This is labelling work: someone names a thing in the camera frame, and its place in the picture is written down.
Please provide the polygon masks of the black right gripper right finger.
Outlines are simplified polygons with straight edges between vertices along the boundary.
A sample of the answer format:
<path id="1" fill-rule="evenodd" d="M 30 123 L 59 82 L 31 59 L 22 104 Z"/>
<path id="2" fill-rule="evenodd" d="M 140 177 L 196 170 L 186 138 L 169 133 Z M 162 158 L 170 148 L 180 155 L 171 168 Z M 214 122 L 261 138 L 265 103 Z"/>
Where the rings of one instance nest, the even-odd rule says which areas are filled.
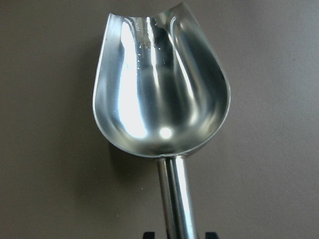
<path id="1" fill-rule="evenodd" d="M 219 239 L 219 236 L 216 232 L 206 232 L 205 239 Z"/>

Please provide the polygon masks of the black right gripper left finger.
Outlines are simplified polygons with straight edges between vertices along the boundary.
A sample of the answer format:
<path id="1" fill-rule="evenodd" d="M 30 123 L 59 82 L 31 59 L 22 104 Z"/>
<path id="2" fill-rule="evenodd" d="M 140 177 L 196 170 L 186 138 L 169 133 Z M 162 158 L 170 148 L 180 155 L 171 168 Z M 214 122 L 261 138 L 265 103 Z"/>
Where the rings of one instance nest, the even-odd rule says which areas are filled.
<path id="1" fill-rule="evenodd" d="M 155 239 L 155 232 L 144 232 L 144 239 Z"/>

